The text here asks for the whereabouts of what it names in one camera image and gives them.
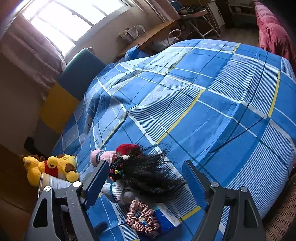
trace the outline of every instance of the red blanket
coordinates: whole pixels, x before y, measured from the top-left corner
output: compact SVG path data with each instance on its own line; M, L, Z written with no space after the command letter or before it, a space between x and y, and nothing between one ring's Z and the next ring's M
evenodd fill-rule
M262 3L253 1L259 27L259 47L290 61L296 74L296 48L273 13Z

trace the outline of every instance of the yellow cushion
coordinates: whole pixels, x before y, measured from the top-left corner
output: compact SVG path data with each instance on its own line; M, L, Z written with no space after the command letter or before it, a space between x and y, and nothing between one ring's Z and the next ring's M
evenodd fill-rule
M61 134L78 103L79 100L55 83L41 108L40 117L48 127Z

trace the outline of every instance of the wooden floor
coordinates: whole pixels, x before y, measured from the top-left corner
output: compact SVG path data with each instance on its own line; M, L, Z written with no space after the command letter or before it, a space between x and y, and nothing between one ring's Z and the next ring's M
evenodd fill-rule
M256 26L252 28L226 28L221 30L220 36L220 38L215 39L258 47L259 29Z
M37 201L19 157L0 145L0 241L22 241Z

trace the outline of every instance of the basket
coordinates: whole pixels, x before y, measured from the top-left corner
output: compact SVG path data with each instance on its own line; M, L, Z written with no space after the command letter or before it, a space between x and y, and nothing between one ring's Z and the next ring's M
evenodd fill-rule
M296 174L263 219L267 241L296 240Z

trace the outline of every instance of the winnie the pooh plush toy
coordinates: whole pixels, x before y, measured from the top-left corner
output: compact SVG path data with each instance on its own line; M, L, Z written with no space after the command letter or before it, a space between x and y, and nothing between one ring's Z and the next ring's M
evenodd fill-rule
M63 179L69 182L78 180L79 175L76 171L75 156L61 154L58 156L51 156L46 161L45 158L38 157L38 155L29 155L27 157L20 156L24 162L29 183L38 187L41 173L47 173L56 178Z

